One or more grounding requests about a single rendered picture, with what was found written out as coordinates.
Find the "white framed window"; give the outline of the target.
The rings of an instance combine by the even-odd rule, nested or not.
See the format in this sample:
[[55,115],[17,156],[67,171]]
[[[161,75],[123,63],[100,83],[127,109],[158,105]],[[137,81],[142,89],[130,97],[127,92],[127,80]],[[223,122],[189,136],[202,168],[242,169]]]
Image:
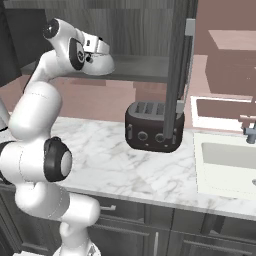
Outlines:
[[256,119],[256,100],[251,97],[191,96],[186,107],[187,128],[242,132],[245,118]]

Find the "brown wall block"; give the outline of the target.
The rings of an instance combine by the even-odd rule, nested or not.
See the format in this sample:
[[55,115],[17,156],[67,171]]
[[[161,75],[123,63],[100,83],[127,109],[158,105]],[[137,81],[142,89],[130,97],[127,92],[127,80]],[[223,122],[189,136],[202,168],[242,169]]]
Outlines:
[[256,31],[210,30],[206,63],[210,92],[252,96],[256,91]]

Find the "grey tap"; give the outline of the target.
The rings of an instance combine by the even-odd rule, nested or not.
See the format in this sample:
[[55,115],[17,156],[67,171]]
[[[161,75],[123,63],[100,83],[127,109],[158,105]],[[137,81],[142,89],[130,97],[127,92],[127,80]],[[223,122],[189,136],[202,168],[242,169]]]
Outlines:
[[248,144],[256,143],[256,116],[240,115],[239,120],[242,122],[241,128],[243,134],[247,136]]

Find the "dark drawer front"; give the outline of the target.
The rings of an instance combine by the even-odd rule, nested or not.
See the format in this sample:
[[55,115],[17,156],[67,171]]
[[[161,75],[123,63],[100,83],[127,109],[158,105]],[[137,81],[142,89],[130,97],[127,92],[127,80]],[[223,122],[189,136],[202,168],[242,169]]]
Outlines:
[[125,221],[135,221],[138,223],[144,222],[144,205],[136,202],[97,197],[100,206],[111,206],[116,205],[115,211],[102,211],[104,216],[110,216],[112,218],[118,218]]

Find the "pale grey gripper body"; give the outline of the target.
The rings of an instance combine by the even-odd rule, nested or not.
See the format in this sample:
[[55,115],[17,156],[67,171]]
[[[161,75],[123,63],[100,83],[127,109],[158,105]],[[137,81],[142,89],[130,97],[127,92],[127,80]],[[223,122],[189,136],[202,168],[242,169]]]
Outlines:
[[110,46],[103,41],[102,38],[97,38],[97,44],[96,44],[96,52],[98,54],[108,54],[110,51]]

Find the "dark base cupboard door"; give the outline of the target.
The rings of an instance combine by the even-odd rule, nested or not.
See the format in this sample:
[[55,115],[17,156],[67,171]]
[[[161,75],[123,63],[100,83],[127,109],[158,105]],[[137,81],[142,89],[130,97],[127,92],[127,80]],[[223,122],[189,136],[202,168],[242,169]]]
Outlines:
[[171,231],[167,256],[256,256],[256,245]]
[[155,233],[159,232],[157,256],[166,256],[169,230],[132,223],[108,221],[88,228],[102,256],[153,256]]

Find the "black toaster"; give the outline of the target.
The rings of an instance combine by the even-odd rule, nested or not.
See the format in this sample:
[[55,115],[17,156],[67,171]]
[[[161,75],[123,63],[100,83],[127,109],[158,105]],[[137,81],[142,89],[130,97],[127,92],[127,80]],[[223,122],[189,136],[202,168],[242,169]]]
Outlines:
[[173,137],[163,136],[164,107],[162,102],[137,101],[125,113],[125,139],[127,144],[138,150],[174,152],[181,144],[185,115],[176,118]]

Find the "dark wood cabinet door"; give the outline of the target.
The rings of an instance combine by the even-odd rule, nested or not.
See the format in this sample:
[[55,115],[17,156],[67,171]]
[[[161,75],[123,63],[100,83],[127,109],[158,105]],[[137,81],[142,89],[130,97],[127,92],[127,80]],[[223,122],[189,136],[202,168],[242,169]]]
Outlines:
[[169,66],[163,135],[165,139],[173,136],[176,120],[176,106],[179,98],[180,76],[182,69],[185,26],[187,18],[196,18],[198,0],[174,0],[173,19],[170,36]]

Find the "white sink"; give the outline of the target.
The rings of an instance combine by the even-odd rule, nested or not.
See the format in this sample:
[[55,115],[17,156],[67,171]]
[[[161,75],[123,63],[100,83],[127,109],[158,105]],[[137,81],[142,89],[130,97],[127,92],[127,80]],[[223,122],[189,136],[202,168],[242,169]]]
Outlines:
[[244,138],[194,134],[199,193],[256,200],[256,144]]

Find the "dark wood wall cabinet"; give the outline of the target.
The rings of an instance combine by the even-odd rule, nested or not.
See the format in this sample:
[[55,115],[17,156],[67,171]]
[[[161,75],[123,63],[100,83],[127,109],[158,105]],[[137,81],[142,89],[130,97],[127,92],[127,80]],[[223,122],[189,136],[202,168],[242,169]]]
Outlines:
[[[8,9],[42,9],[103,38],[115,61],[111,80],[166,82],[174,0],[4,0]],[[183,50],[186,79],[191,38]]]

